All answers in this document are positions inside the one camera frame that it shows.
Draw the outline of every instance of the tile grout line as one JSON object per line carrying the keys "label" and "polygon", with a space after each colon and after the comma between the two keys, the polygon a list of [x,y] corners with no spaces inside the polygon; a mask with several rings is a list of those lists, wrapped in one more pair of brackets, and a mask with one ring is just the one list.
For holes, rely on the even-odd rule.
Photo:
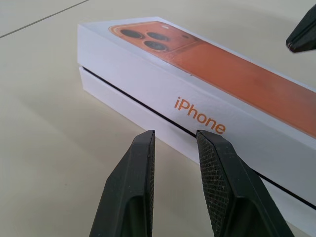
{"label": "tile grout line", "polygon": [[64,11],[67,11],[67,10],[69,10],[69,9],[75,7],[75,6],[78,6],[78,5],[82,4],[82,3],[85,3],[85,2],[87,2],[87,1],[89,1],[89,0],[85,0],[85,1],[79,2],[79,3],[75,4],[75,5],[72,5],[72,6],[70,6],[70,7],[67,7],[66,9],[63,9],[63,10],[61,10],[61,11],[58,11],[58,12],[56,12],[56,13],[54,13],[54,14],[51,14],[51,15],[49,15],[49,16],[46,16],[46,17],[44,17],[44,18],[42,18],[42,19],[40,19],[40,20],[37,20],[37,21],[35,21],[35,22],[32,22],[32,23],[30,23],[30,24],[28,24],[28,25],[26,25],[26,26],[23,26],[23,27],[21,27],[21,28],[19,28],[19,29],[16,29],[16,30],[11,31],[11,32],[9,32],[9,33],[7,33],[7,34],[4,34],[3,36],[0,36],[0,39],[3,38],[3,37],[5,37],[5,36],[8,36],[8,35],[10,35],[10,34],[13,34],[13,33],[17,32],[17,31],[20,31],[20,30],[22,30],[22,29],[25,29],[25,28],[27,28],[27,27],[29,27],[29,26],[31,26],[31,25],[34,25],[34,24],[36,24],[36,23],[38,23],[38,22],[40,22],[40,21],[43,21],[43,20],[45,20],[45,19],[47,19],[47,18],[50,18],[50,17],[52,17],[52,16],[55,16],[55,15],[57,15],[57,14],[59,14],[59,13],[64,12]]}

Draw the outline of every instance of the phone camera lens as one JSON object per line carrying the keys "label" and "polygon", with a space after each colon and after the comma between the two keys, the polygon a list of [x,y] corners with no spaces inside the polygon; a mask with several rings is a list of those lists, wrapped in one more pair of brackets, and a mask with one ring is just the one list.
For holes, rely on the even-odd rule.
{"label": "phone camera lens", "polygon": [[156,39],[156,40],[163,40],[163,41],[169,40],[169,38],[167,36],[164,36],[162,34],[155,33],[155,32],[148,32],[147,35],[150,36],[151,38]]}
{"label": "phone camera lens", "polygon": [[132,37],[135,39],[141,39],[143,37],[143,35],[137,31],[124,29],[124,30],[120,30],[120,32],[125,36]]}
{"label": "phone camera lens", "polygon": [[154,41],[145,41],[144,45],[154,50],[159,50],[159,51],[167,50],[167,47],[165,45],[163,45],[162,43],[154,42]]}

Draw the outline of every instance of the white box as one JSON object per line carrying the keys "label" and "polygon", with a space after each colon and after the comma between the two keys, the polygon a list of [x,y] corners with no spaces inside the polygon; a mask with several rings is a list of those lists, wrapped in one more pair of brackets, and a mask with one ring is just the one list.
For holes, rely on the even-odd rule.
{"label": "white box", "polygon": [[[156,133],[195,162],[191,136],[217,132],[251,168],[315,207],[313,88],[158,17],[79,25],[78,62],[188,131]],[[174,141],[183,134],[186,145]]]}
{"label": "white box", "polygon": [[[156,137],[175,149],[181,150],[187,156],[195,156],[197,154],[197,141],[193,136],[188,136],[182,129],[137,103],[129,95],[119,91],[106,80],[96,77],[83,67],[80,67],[79,70],[85,91],[143,129],[154,129]],[[316,210],[303,204],[266,180],[262,179],[262,181],[285,220],[310,236],[315,236]]]}

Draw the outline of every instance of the orange iphone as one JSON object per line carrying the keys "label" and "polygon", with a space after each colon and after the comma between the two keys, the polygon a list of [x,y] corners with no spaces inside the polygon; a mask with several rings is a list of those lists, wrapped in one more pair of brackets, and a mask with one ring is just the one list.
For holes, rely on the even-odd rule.
{"label": "orange iphone", "polygon": [[316,93],[163,22],[112,26],[123,40],[316,137]]}

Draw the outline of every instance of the floor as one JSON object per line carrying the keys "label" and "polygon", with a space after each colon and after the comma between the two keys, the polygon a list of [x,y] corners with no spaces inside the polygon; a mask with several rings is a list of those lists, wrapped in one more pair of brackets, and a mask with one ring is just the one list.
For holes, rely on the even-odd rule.
{"label": "floor", "polygon": [[[0,235],[87,237],[105,180],[143,132],[83,92],[78,23],[161,16],[316,87],[316,54],[285,57],[284,46],[313,5],[311,0],[1,0]],[[153,236],[213,236],[199,166],[157,140],[155,173]],[[308,236],[290,227],[295,236]]]}

